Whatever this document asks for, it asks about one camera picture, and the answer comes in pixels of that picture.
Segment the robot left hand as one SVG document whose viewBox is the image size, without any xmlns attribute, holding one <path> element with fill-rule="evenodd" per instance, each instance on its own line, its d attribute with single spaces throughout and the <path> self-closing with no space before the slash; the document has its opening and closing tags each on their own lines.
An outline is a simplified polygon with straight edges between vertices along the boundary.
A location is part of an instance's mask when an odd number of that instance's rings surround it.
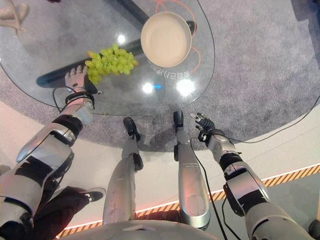
<svg viewBox="0 0 320 240">
<path fill-rule="evenodd" d="M 89 92 L 92 95 L 101 95 L 103 93 L 89 80 L 88 67 L 86 65 L 79 65 L 77 68 L 72 68 L 70 72 L 67 72 L 65 86 L 74 92 Z"/>
</svg>

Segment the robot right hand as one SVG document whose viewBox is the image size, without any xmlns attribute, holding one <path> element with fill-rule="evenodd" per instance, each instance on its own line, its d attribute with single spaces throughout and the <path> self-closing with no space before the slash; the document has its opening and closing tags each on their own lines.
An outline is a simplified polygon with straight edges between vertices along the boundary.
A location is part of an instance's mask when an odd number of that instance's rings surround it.
<svg viewBox="0 0 320 240">
<path fill-rule="evenodd" d="M 196 123 L 196 128 L 205 134 L 210 134 L 216 129 L 214 122 L 206 117 L 203 113 L 190 113 L 191 118 L 194 119 Z"/>
</svg>

